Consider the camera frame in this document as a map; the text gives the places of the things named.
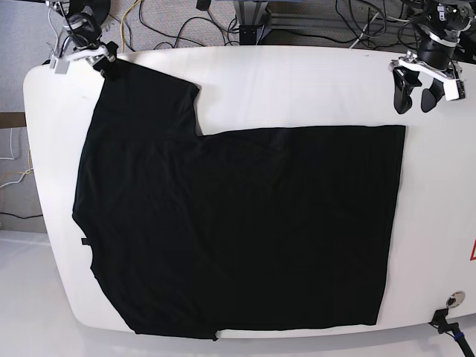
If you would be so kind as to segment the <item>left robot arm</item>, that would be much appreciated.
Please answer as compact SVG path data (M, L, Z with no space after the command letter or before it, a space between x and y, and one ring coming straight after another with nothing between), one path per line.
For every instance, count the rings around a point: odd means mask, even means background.
M407 25L419 34L419 44L407 46L406 55L389 65L394 81L393 106L400 115L412 107L411 94L422 85L421 73L432 77L422 90L421 110L427 113L444 98L462 100L466 89L460 62L475 63L474 1L410 1L420 8Z

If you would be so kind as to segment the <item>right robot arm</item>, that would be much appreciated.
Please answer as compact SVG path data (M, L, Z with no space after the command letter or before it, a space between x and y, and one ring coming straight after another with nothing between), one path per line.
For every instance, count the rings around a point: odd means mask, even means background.
M118 75L116 60L118 45L102 40L101 25L109 15L110 1L46 1L48 23L51 14L62 17L61 30L55 30L55 46L49 68L56 74L66 74L72 62L85 60L104 78Z

